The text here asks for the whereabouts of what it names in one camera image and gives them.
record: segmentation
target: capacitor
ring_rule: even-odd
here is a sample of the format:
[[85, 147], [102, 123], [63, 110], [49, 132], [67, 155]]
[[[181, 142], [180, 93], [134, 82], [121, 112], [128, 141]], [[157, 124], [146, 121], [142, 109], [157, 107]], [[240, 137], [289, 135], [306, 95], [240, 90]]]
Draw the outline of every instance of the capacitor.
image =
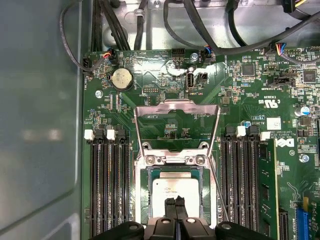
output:
[[310, 157], [307, 154], [300, 154], [299, 160], [302, 163], [307, 163], [310, 160]]
[[310, 108], [307, 106], [301, 106], [295, 109], [294, 113], [298, 117], [308, 116], [310, 114]]
[[252, 124], [250, 121], [242, 121], [241, 122], [241, 126], [244, 126], [246, 129], [249, 128], [251, 125]]
[[134, 85], [134, 76], [128, 69], [118, 68], [112, 73], [111, 81], [115, 89], [123, 92]]

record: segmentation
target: integrated circuit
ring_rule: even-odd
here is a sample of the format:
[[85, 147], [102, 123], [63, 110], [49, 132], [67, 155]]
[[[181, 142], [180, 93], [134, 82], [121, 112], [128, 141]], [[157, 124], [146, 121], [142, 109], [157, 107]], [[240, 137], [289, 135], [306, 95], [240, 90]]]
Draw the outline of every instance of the integrated circuit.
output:
[[316, 83], [317, 82], [317, 71], [316, 70], [304, 70], [303, 71], [303, 82], [304, 83]]
[[254, 76], [254, 75], [255, 75], [255, 65], [253, 63], [242, 64], [242, 76]]

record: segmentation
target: cable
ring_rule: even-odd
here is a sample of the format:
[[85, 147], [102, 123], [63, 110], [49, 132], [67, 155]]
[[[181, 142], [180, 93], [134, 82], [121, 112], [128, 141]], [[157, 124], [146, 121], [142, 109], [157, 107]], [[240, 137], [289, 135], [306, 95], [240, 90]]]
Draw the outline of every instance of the cable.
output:
[[295, 7], [299, 7], [301, 4], [305, 3], [307, 0], [301, 0], [295, 4]]
[[203, 46], [197, 46], [194, 45], [190, 42], [187, 42], [185, 40], [183, 40], [181, 37], [179, 37], [174, 31], [173, 29], [170, 27], [169, 23], [168, 23], [168, 15], [169, 15], [169, 4], [181, 4], [181, 1], [178, 0], [165, 0], [164, 4], [163, 4], [163, 21], [164, 21], [164, 27], [166, 29], [166, 31], [170, 34], [170, 36], [178, 41], [179, 43], [186, 45], [189, 48], [192, 49], [198, 49], [198, 50], [203, 50]]
[[285, 30], [284, 32], [277, 34], [273, 37], [270, 37], [266, 40], [263, 40], [261, 42], [247, 45], [247, 46], [241, 46], [241, 47], [234, 47], [234, 48], [222, 48], [218, 47], [213, 39], [211, 38], [210, 34], [208, 33], [204, 23], [202, 22], [197, 9], [193, 2], [191, 0], [183, 0], [184, 7], [192, 21], [192, 24], [197, 29], [197, 31], [200, 33], [202, 38], [209, 44], [211, 49], [214, 51], [216, 55], [235, 55], [235, 54], [242, 54], [248, 51], [252, 51], [254, 49], [261, 49], [264, 47], [267, 47], [270, 43], [275, 43], [277, 41], [280, 41], [281, 39], [286, 38], [287, 36], [295, 33], [299, 29], [303, 28], [304, 26], [308, 25], [309, 23], [314, 22], [318, 18], [320, 18], [320, 11], [317, 13], [311, 15], [308, 19], [299, 22], [295, 26], [289, 28], [288, 30]]
[[[304, 11], [301, 11], [300, 9], [296, 8], [295, 11], [288, 13], [291, 17], [298, 19], [300, 21], [306, 20], [310, 17], [310, 15]], [[317, 19], [313, 22], [314, 24], [317, 24], [320, 26], [320, 19]]]
[[276, 43], [275, 47], [276, 47], [276, 51], [278, 53], [278, 55], [280, 57], [282, 57], [283, 59], [290, 61], [294, 64], [300, 65], [300, 64], [314, 64], [320, 61], [320, 57], [313, 59], [313, 60], [307, 60], [307, 61], [301, 61], [301, 60], [297, 60], [294, 58], [291, 58], [287, 55], [285, 55], [285, 47], [286, 47], [286, 43]]
[[222, 52], [220, 51], [220, 48], [216, 45], [216, 43], [211, 38], [192, 0], [183, 0], [183, 4], [197, 32], [200, 34], [203, 40], [207, 44], [209, 44], [209, 46], [211, 47], [211, 49], [214, 51], [216, 55], [221, 55]]
[[[148, 0], [141, 0], [141, 3], [138, 9], [144, 10], [147, 4], [148, 4]], [[133, 47], [134, 50], [141, 49], [141, 41], [142, 41], [143, 34], [144, 34], [144, 17], [138, 16], [136, 18], [136, 36], [135, 36], [134, 47]]]
[[69, 5], [67, 5], [60, 13], [60, 18], [59, 18], [59, 30], [60, 30], [60, 35], [61, 35], [61, 39], [62, 39], [62, 42], [63, 42], [63, 46], [64, 46], [64, 49], [66, 51], [66, 53], [68, 54], [68, 56], [70, 57], [71, 61], [80, 69], [82, 69], [83, 71], [86, 71], [86, 72], [92, 72], [94, 71], [95, 69], [97, 69], [102, 63], [103, 61], [105, 60], [103, 57], [100, 58], [96, 63], [95, 65], [93, 65], [92, 67], [88, 68], [88, 67], [85, 67], [83, 65], [81, 65], [75, 58], [75, 56], [73, 55], [69, 45], [68, 45], [68, 41], [67, 41], [67, 38], [66, 38], [66, 34], [65, 34], [65, 26], [64, 26], [64, 18], [65, 18], [65, 15], [66, 15], [66, 12], [71, 8], [73, 7], [75, 4], [79, 4], [81, 3], [82, 0], [80, 1], [75, 1], [75, 2], [72, 2], [70, 3]]
[[284, 54], [281, 54], [280, 55], [281, 58], [287, 60], [287, 61], [290, 61], [294, 64], [297, 64], [297, 65], [300, 65], [300, 64], [314, 64], [314, 63], [317, 63], [320, 61], [320, 57], [316, 58], [316, 59], [313, 59], [313, 60], [308, 60], [308, 61], [301, 61], [301, 60], [296, 60], [294, 58], [291, 58], [287, 55], [284, 55]]
[[110, 15], [109, 15], [109, 13], [107, 11], [107, 8], [106, 8], [106, 6], [104, 4], [104, 0], [99, 0], [99, 4], [100, 4], [101, 10], [102, 10], [102, 12], [103, 12], [103, 14], [105, 16], [105, 19], [108, 22], [108, 25], [109, 25], [109, 28], [110, 28], [110, 30], [112, 32], [112, 36], [113, 36], [113, 38], [115, 40], [116, 46], [118, 47], [119, 50], [124, 50], [125, 47], [124, 47], [123, 42], [122, 42], [122, 40], [121, 40], [121, 38], [119, 36], [119, 33], [118, 33], [117, 29], [116, 29], [116, 26], [112, 22], [112, 19], [111, 19]]
[[111, 21], [113, 22], [116, 30], [118, 31], [119, 33], [119, 36], [123, 42], [123, 47], [124, 47], [124, 50], [127, 50], [127, 51], [130, 51], [130, 46], [129, 46], [129, 43], [128, 43], [128, 40], [127, 40], [127, 37], [126, 37], [126, 34], [124, 32], [124, 29], [122, 28], [115, 12], [113, 11], [112, 9], [112, 6], [110, 5], [110, 2], [109, 0], [100, 0], [100, 2], [103, 2], [104, 3], [104, 6], [107, 10], [107, 12], [109, 13], [109, 17], [111, 18]]
[[234, 38], [234, 40], [241, 46], [247, 46], [247, 44], [245, 43], [245, 41], [243, 41], [243, 39], [241, 38], [241, 36], [239, 35], [237, 28], [236, 28], [236, 23], [235, 23], [235, 10], [236, 9], [231, 9], [230, 11], [228, 11], [228, 23], [229, 23], [229, 28], [230, 28], [230, 32]]

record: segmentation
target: expansion slot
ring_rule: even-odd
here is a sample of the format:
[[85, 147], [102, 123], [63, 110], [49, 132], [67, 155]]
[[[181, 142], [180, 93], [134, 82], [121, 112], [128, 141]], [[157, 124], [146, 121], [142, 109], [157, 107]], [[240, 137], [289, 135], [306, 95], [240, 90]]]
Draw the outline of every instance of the expansion slot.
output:
[[279, 208], [280, 240], [289, 240], [289, 216], [288, 212]]
[[297, 208], [295, 213], [298, 240], [309, 240], [309, 214], [302, 208]]
[[259, 229], [258, 136], [221, 137], [220, 177], [231, 222]]

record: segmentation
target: green circuit board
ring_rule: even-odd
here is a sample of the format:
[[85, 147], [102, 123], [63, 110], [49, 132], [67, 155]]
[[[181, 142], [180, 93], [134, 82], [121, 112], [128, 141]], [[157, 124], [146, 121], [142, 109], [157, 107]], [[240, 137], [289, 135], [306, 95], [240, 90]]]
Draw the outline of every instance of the green circuit board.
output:
[[[320, 56], [319, 50], [320, 47], [288, 48], [285, 53], [303, 60]], [[197, 53], [197, 60], [191, 59], [193, 53]], [[91, 52], [86, 56], [87, 61], [94, 63], [102, 54]], [[113, 85], [113, 73], [120, 68], [129, 70], [133, 81], [132, 86], [123, 91]], [[187, 86], [189, 73], [194, 75], [191, 87]], [[252, 166], [246, 163], [256, 180], [256, 185], [246, 188], [251, 191], [249, 198], [254, 199], [249, 203], [250, 209], [257, 216], [253, 223], [247, 222], [247, 227], [273, 239], [320, 238], [319, 63], [296, 65], [274, 53], [266, 54], [263, 49], [230, 56], [208, 55], [192, 49], [117, 51], [113, 61], [106, 58], [93, 75], [85, 76], [83, 99], [84, 135], [86, 130], [92, 130], [96, 142], [83, 140], [82, 239], [123, 221], [136, 220], [135, 163], [140, 149], [134, 109], [176, 99], [192, 100], [197, 105], [219, 105], [212, 154], [222, 191], [226, 198], [231, 198], [228, 204], [239, 209], [243, 198], [238, 195], [240, 203], [234, 203], [230, 197], [233, 190], [225, 182], [227, 179], [234, 184], [234, 180], [228, 180], [234, 173], [226, 171], [223, 176], [224, 167], [229, 168], [238, 158], [226, 157], [225, 146], [234, 146], [234, 152], [242, 154], [242, 144], [251, 142], [234, 135], [226, 137], [226, 127], [233, 127], [236, 134], [238, 126], [257, 126], [259, 134], [254, 146], [246, 145], [256, 151], [251, 161], [257, 165], [251, 174]], [[302, 107], [308, 107], [309, 113], [299, 112]], [[138, 124], [141, 139], [153, 149], [179, 152], [208, 142], [215, 120], [212, 116], [175, 110], [165, 115], [146, 114], [138, 118]], [[116, 135], [112, 143], [107, 139], [108, 130], [114, 130]], [[157, 171], [162, 170], [149, 175], [156, 178]], [[147, 171], [141, 175], [143, 224], [147, 224], [152, 212], [151, 193], [146, 187], [150, 176]], [[206, 184], [210, 185], [209, 181], [204, 183], [204, 189]], [[214, 209], [210, 200], [201, 199], [205, 211], [200, 216], [212, 223], [224, 220], [220, 197], [216, 196]], [[248, 220], [230, 206], [231, 220], [246, 226]], [[216, 219], [210, 218], [212, 211]], [[305, 221], [299, 211], [303, 211]]]

